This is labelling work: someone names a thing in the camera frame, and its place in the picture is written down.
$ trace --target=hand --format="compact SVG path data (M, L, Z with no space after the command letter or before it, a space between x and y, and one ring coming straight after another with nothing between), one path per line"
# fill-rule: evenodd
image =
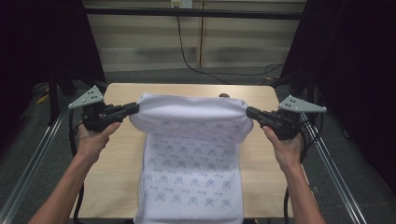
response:
M109 140L109 136L120 127L120 123L110 124L101 133L88 131L83 124L78 127L78 153L88 163L94 164L99 160L99 154Z
M300 134L297 134L293 139L279 141L270 127L264 126L262 129L268 140L273 144L276 160L284 173L301 165L300 156L303 150L303 138Z

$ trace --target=black cable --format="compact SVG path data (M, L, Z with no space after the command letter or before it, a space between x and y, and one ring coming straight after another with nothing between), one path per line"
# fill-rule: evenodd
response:
M70 148L72 150L73 157L75 157L77 154L76 134L78 132L78 126L81 123L73 128L73 114L74 114L74 109L70 109L70 112L69 112L69 142L70 142ZM77 200L76 208L75 208L75 211L73 214L73 221L76 224L82 224L82 222L80 222L78 220L78 212L79 212L79 209L81 208L83 199L84 199L84 184L82 184L81 188L79 189L78 200Z
M308 147L311 147L312 144L317 140L317 138L320 136L321 130L323 128L323 113L320 113L320 126L318 128L318 132L315 135L315 137L312 139L312 141L309 142Z
M289 206L289 190L288 188L286 188L285 197L283 198L283 218L285 220L285 224L289 224L288 206Z
M186 56L185 56L185 54L184 54L184 48L183 48L183 41L182 41L182 39L181 39L180 17L177 17L177 28L178 28L178 37L179 37L179 41L180 41L181 54L182 54L182 57L183 57L183 61L184 61L184 63L187 65L187 67L189 67L190 70L192 70L192 71L194 71L194 72L196 72L196 73L200 73L200 74L204 74L204 75L211 76L211 77L213 77L213 78L217 79L218 81L223 82L223 83L225 83L225 84L231 85L231 83L229 83L229 82L227 82L227 81L224 81L224 80L222 80L221 78L216 77L215 75L245 76L245 77L257 77L257 76L265 75L265 80L264 80L264 82L265 82L266 79L267 79L267 74L268 74L268 73L274 71L274 70L277 69L279 66L283 65L283 63L273 63L273 64L269 64L269 65L265 66L264 72L257 73L257 74L225 73L225 72L204 72L204 71L199 71L199 70L197 70L197 69L191 67L191 66L189 65L189 63L187 62L187 60L186 60ZM270 67L270 66L275 66L275 68L271 69L270 71L267 71L267 68Z
M303 138L303 150L300 154L300 164L303 164L303 161L306 157L306 152L309 148L308 144L306 143L306 137L303 130L299 127L299 134ZM285 197L283 199L283 217L285 220L285 224L289 224L289 214L288 214L288 206L289 206L289 189L286 188Z

